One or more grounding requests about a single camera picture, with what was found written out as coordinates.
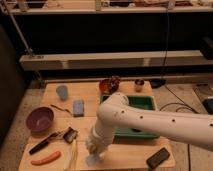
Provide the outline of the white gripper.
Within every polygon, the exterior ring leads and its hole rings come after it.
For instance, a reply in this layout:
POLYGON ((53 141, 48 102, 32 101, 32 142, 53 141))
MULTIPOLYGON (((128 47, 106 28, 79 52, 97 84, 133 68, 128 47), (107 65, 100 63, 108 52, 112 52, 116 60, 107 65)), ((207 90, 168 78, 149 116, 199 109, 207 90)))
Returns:
POLYGON ((90 132, 85 145, 90 154, 100 156, 107 150, 110 140, 90 132))

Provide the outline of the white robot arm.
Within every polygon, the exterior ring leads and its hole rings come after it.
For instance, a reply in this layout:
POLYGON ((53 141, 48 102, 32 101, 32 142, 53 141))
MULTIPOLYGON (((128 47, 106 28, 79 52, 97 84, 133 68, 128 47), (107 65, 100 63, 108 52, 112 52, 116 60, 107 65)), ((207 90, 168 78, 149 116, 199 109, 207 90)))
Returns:
POLYGON ((131 107, 128 97, 114 93, 96 110, 86 148, 100 155, 112 144, 117 127, 129 127, 158 134, 173 141, 213 151, 213 117, 206 114, 162 112, 131 107))

